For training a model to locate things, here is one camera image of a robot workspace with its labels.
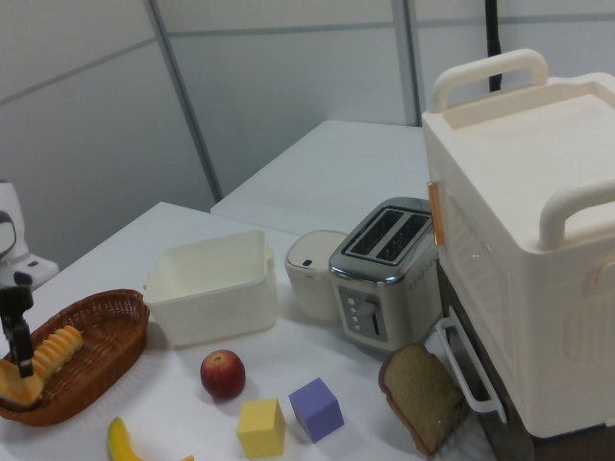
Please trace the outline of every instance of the cream plastic container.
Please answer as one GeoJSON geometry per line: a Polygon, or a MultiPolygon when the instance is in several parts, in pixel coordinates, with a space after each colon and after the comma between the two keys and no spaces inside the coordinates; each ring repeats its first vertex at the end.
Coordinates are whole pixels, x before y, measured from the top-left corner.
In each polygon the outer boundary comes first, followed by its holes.
{"type": "Polygon", "coordinates": [[[615,78],[518,50],[444,72],[423,122],[440,262],[526,429],[613,425],[615,78]],[[530,85],[448,103],[521,69],[530,85]]]}
{"type": "Polygon", "coordinates": [[[147,278],[143,301],[176,346],[272,326],[276,278],[265,233],[249,230],[167,250],[147,278]]]}
{"type": "Polygon", "coordinates": [[[348,235],[315,230],[300,237],[286,253],[284,267],[299,306],[311,319],[339,322],[329,258],[348,235]]]}

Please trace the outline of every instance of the purple cube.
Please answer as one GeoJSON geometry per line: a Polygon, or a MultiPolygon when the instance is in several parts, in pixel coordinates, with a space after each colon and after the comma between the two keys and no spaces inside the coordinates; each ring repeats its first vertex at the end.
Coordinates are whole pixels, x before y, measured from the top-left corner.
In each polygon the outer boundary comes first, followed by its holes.
{"type": "Polygon", "coordinates": [[[312,443],[344,425],[339,403],[318,377],[288,396],[297,421],[312,443]]]}

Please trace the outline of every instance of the wicker basket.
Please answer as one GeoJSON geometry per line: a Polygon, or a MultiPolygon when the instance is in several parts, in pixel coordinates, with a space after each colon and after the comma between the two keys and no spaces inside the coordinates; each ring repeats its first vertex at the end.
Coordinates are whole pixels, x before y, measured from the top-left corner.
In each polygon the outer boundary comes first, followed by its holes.
{"type": "Polygon", "coordinates": [[[139,358],[148,319],[149,308],[134,290],[98,293],[65,308],[32,333],[33,346],[66,325],[82,333],[83,346],[45,384],[35,406],[26,411],[0,406],[0,416],[25,425],[55,425],[86,409],[139,358]]]}

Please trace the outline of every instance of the silver toaster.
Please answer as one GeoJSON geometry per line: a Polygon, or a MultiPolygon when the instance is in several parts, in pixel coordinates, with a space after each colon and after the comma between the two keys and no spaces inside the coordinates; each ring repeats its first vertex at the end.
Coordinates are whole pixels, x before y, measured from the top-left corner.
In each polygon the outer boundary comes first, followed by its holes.
{"type": "Polygon", "coordinates": [[[374,209],[329,260],[346,334],[386,351],[423,341],[441,315],[436,255],[429,201],[374,209]]]}

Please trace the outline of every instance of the toy block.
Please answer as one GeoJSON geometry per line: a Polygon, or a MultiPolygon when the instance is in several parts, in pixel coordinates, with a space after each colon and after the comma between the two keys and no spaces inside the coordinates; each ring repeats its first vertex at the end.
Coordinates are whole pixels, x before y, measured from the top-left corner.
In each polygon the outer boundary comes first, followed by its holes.
{"type": "Polygon", "coordinates": [[[248,458],[277,456],[284,452],[286,420],[278,399],[244,401],[237,437],[248,458]]]}
{"type": "Polygon", "coordinates": [[[312,443],[344,425],[337,398],[318,377],[288,396],[299,425],[312,443]]]}

